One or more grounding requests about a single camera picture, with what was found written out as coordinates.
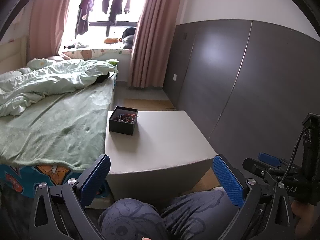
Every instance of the metal screw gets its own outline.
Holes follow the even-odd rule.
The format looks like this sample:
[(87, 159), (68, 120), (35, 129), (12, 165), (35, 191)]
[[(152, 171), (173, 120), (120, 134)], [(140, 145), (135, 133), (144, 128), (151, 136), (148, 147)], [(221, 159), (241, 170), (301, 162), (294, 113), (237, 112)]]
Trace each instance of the metal screw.
[(39, 184), (39, 188), (44, 188), (46, 185), (47, 185), (47, 184), (46, 184), (45, 182), (41, 182), (41, 183)]
[(69, 185), (73, 185), (73, 184), (76, 183), (76, 181), (77, 181), (76, 179), (69, 179), (69, 180), (68, 180), (68, 184), (69, 184)]
[(277, 185), (278, 185), (279, 188), (284, 188), (284, 184), (282, 182), (278, 182)]
[(254, 179), (248, 179), (248, 183), (250, 185), (255, 185), (256, 184), (256, 181)]

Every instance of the black box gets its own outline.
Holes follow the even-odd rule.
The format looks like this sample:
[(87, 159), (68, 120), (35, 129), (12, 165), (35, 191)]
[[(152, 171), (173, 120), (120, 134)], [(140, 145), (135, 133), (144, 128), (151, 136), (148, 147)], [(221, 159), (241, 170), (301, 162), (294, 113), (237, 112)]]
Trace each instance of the black box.
[[(119, 116), (120, 114), (135, 114), (134, 122), (125, 123), (125, 122), (113, 120), (113, 118)], [(133, 135), (133, 130), (137, 123), (137, 116), (138, 116), (137, 109), (117, 106), (109, 118), (109, 131)]]

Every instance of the gray pants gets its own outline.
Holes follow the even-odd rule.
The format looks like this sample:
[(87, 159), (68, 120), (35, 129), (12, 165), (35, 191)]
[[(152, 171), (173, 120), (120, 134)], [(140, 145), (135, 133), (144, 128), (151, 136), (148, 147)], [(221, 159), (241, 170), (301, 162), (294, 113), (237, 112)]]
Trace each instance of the gray pants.
[(98, 224), (108, 240), (214, 240), (237, 211), (225, 191), (212, 190), (174, 198), (157, 209), (122, 199), (101, 214)]

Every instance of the white wall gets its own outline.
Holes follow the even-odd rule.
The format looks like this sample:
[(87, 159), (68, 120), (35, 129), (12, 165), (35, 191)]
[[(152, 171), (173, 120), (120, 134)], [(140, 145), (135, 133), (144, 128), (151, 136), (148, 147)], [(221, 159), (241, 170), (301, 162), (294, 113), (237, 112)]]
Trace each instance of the white wall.
[(320, 41), (311, 23), (292, 0), (181, 0), (177, 24), (216, 19), (269, 22)]
[(23, 9), (23, 14), (20, 22), (11, 24), (5, 32), (0, 44), (8, 43), (12, 39), (29, 36), (29, 24), (32, 10), (33, 0), (30, 0)]

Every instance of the wardrobe door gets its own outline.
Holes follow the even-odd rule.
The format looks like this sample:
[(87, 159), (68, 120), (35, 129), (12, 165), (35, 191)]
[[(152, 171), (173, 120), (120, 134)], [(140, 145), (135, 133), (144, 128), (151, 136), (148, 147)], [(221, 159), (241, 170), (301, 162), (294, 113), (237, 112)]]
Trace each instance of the wardrobe door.
[(197, 26), (197, 22), (176, 26), (163, 85), (164, 92), (166, 92), (174, 106), (177, 106), (182, 83), (186, 75)]
[(178, 109), (187, 112), (206, 138), (231, 93), (250, 27), (247, 20), (199, 23)]
[[(320, 42), (254, 21), (235, 89), (210, 144), (241, 171), (243, 160), (260, 152), (290, 159), (302, 121), (309, 112), (320, 114), (319, 77)], [(300, 143), (299, 165), (302, 151)]]

